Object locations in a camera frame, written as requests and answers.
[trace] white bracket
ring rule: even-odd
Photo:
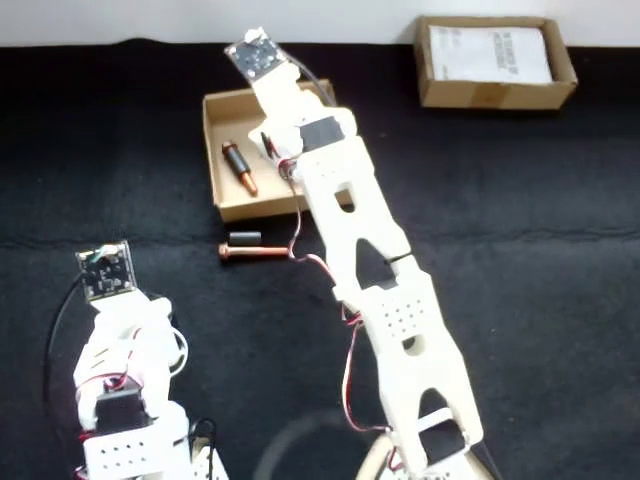
[[[346,109],[321,107],[323,112],[318,102],[305,112],[295,84],[299,71],[292,67],[283,63],[251,82],[266,114],[251,138],[258,144],[257,133],[263,131],[278,151],[296,154],[294,178],[326,246],[326,261],[336,282],[334,295],[362,315],[376,355],[391,439],[411,478],[423,478],[432,466],[419,437],[425,391],[436,389],[446,400],[462,431],[464,451],[482,439],[464,360],[442,320],[431,277],[418,267],[406,235],[391,216],[355,121],[345,120],[353,115]],[[299,139],[291,140],[292,128],[327,116],[336,118],[345,138],[303,153]],[[280,138],[286,139],[283,145]],[[345,189],[354,202],[353,212],[342,210],[336,200],[335,194]],[[361,239],[389,262],[396,286],[361,288],[356,275],[356,245]],[[405,341],[412,346],[405,348]]]

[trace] black cloth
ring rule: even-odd
[[[637,50],[572,50],[581,85],[551,114],[422,109],[408,46],[291,53],[353,109],[390,208],[433,275],[505,478],[635,478]],[[222,45],[11,48],[0,64],[0,477],[65,478],[40,405],[46,331],[77,271],[73,252],[127,238],[139,285],[173,301],[190,341],[172,397],[193,418],[216,419],[231,478],[251,478],[292,423],[297,440],[273,478],[353,478],[373,437],[341,419],[349,332],[328,281],[312,265],[224,267],[216,256],[225,229],[200,103],[245,86]],[[277,243],[293,221],[238,228]],[[308,217],[300,250],[322,251]],[[70,429],[71,374],[93,319],[79,297],[53,374]],[[354,411],[382,421],[364,339]]]

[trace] robotic arm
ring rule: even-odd
[[[171,324],[171,302],[137,288],[126,242],[76,256],[85,297],[99,312],[73,375],[86,460],[76,477],[226,480],[212,444],[190,447],[185,411],[168,399],[188,357],[187,341]]]
[[[389,427],[377,444],[382,462],[372,453],[368,460],[377,468],[361,478],[378,478],[382,463],[388,467],[379,478],[492,478],[468,455],[483,429],[464,360],[442,320],[431,277],[419,268],[389,212],[353,114],[302,91],[296,82],[303,66],[262,29],[250,30],[225,52],[266,116],[250,139],[302,188],[326,246],[334,296],[359,312],[373,346]],[[336,200],[343,190],[353,200],[352,212]],[[361,287],[358,240],[384,257],[392,284]],[[392,452],[401,467],[391,465]],[[366,462],[363,469],[367,475]]]

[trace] cardboard tray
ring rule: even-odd
[[[542,30],[553,83],[548,85],[435,80],[429,26],[534,27]],[[558,24],[541,17],[421,17],[414,42],[420,102],[425,107],[556,110],[578,79]]]
[[[320,80],[322,88],[335,98],[328,80]],[[301,82],[301,88],[315,91],[310,82]],[[264,120],[264,113],[250,88],[206,95],[202,101],[202,123],[211,174],[213,203],[222,220],[233,222],[250,218],[268,217],[296,211],[291,189],[273,164],[262,158],[249,140],[249,131]],[[238,181],[225,161],[221,145],[233,140],[246,159],[258,186],[258,195],[252,197]],[[302,209],[307,204],[296,187]]]

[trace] black wire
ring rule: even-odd
[[[316,88],[320,92],[320,95],[322,95],[322,99],[324,100],[324,103],[329,105],[330,107],[337,106],[336,101],[331,97],[331,95],[329,95],[329,93],[320,84],[320,80],[318,79],[318,77],[316,77],[313,74],[313,72],[309,70],[309,68],[307,68],[307,66],[304,63],[302,63],[300,60],[291,56],[289,53],[286,53],[286,55],[289,61],[293,63],[296,67],[298,67],[300,71],[304,74],[304,76],[307,77],[309,80],[311,80],[311,82],[316,86]]]
[[[64,435],[62,434],[58,423],[56,422],[53,412],[51,411],[50,405],[50,388],[51,388],[51,357],[53,353],[53,344],[58,334],[58,329],[60,327],[60,323],[62,321],[62,317],[64,316],[64,312],[69,305],[69,302],[73,298],[73,294],[76,292],[78,287],[82,283],[82,273],[79,273],[76,278],[73,280],[73,283],[69,287],[69,290],[65,294],[62,299],[62,302],[58,306],[55,315],[53,316],[53,320],[51,325],[49,326],[49,333],[47,335],[47,342],[44,350],[44,356],[42,360],[42,408],[44,410],[44,414],[47,417],[49,422],[49,426],[53,431],[56,439],[58,440],[59,446],[62,449],[63,458],[67,458],[67,445],[64,439]],[[73,471],[73,467],[67,465],[67,468],[70,469],[70,473]]]

